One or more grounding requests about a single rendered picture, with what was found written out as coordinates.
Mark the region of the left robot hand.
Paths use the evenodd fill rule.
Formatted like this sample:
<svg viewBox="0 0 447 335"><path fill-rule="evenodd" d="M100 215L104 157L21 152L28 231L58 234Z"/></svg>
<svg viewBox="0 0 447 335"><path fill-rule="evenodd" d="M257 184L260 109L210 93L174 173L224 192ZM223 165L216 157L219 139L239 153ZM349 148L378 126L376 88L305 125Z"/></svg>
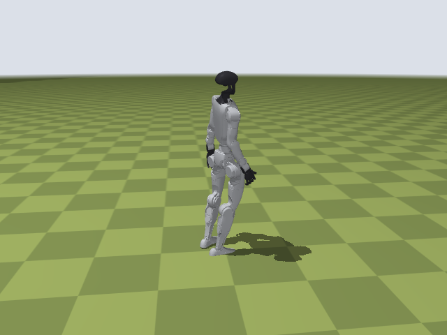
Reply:
<svg viewBox="0 0 447 335"><path fill-rule="evenodd" d="M212 154L214 154L214 150L215 150L215 149L208 150L208 146L207 146L207 144L206 144L206 148L207 148L207 158L208 158L208 156L211 156ZM210 168L208 162L207 162L207 166L208 166L208 168ZM211 167L211 168L212 168L212 167Z"/></svg>

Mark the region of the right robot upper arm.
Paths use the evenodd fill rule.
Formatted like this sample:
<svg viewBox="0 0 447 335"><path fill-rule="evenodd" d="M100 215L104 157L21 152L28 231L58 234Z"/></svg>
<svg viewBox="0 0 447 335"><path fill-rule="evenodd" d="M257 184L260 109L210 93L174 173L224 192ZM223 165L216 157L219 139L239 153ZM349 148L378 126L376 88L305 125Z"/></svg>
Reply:
<svg viewBox="0 0 447 335"><path fill-rule="evenodd" d="M235 137L237 135L238 130L238 124L240 122L240 111L237 110L235 107L228 107L228 111L226 113L226 119L228 122L228 129L227 129L227 140L226 144L229 149L231 149L231 143L235 140Z"/></svg>

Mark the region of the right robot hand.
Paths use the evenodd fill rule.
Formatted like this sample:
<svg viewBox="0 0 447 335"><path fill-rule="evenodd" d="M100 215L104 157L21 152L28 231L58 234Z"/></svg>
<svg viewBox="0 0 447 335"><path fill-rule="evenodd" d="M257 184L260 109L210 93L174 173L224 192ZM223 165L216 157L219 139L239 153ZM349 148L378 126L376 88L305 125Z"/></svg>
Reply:
<svg viewBox="0 0 447 335"><path fill-rule="evenodd" d="M249 165L249 164L248 164ZM255 178L255 176L254 176L254 174L256 174L256 172L254 172L253 170L251 170L251 168L249 168L246 172L244 171L244 169L242 168L242 167L240 167L241 168L241 170L242 170L242 172L245 174L244 175L244 178L245 178L245 180L246 180L246 184L245 185L249 185L249 184L251 184L252 182L254 182L254 180L256 179Z"/></svg>

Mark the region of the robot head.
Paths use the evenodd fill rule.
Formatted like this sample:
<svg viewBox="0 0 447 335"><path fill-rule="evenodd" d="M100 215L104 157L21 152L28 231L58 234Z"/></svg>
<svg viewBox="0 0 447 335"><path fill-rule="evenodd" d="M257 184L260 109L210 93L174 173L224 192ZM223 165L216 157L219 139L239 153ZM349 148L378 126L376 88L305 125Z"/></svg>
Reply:
<svg viewBox="0 0 447 335"><path fill-rule="evenodd" d="M216 78L215 82L220 85L228 86L228 89L221 92L221 95L219 98L216 99L216 101L219 104L225 104L228 103L228 98L230 98L230 95L233 95L235 93L235 83L238 81L238 76L230 71L223 71L220 72ZM232 86L232 88L231 88ZM232 100L230 100L232 102Z"/></svg>

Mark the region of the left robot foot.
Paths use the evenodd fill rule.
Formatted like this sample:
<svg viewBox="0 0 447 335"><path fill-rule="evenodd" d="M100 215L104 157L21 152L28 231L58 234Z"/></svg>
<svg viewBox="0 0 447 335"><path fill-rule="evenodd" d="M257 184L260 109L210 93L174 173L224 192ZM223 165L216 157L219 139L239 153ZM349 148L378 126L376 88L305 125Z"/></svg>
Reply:
<svg viewBox="0 0 447 335"><path fill-rule="evenodd" d="M207 248L211 244L215 244L217 242L217 236L211 237L210 240L207 240L207 237L205 239L202 239L200 242L201 248Z"/></svg>

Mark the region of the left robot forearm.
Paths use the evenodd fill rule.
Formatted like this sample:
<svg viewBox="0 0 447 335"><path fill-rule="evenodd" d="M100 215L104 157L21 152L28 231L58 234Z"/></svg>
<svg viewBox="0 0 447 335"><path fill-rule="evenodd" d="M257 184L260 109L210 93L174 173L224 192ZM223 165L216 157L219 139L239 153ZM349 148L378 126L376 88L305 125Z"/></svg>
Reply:
<svg viewBox="0 0 447 335"><path fill-rule="evenodd" d="M207 146L208 146L208 150L212 150L214 149L214 138L215 138L215 133L214 133L214 129L211 128L208 124L207 127L207 137L205 139Z"/></svg>

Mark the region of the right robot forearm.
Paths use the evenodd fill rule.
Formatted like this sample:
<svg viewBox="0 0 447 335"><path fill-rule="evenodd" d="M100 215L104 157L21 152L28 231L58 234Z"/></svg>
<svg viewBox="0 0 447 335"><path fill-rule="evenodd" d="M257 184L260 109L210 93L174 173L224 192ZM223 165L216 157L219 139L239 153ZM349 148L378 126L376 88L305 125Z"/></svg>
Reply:
<svg viewBox="0 0 447 335"><path fill-rule="evenodd" d="M244 155L242 154L242 150L240 148L240 144L237 141L234 141L231 143L231 155L235 158L237 161L237 164L244 169L246 172L250 167L247 163L247 160L244 158Z"/></svg>

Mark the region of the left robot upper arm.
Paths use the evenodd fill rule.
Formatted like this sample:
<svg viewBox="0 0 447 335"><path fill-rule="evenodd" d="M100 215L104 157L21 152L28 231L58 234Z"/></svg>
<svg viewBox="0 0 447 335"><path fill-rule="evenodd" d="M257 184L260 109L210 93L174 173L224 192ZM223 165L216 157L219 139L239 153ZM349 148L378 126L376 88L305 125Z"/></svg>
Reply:
<svg viewBox="0 0 447 335"><path fill-rule="evenodd" d="M211 128L214 128L214 121L213 121L213 101L214 101L214 99L215 99L217 96L220 96L220 95L214 95L214 96L212 97L212 109L211 109L211 112L210 112L210 122L209 122L209 126L210 126Z"/></svg>

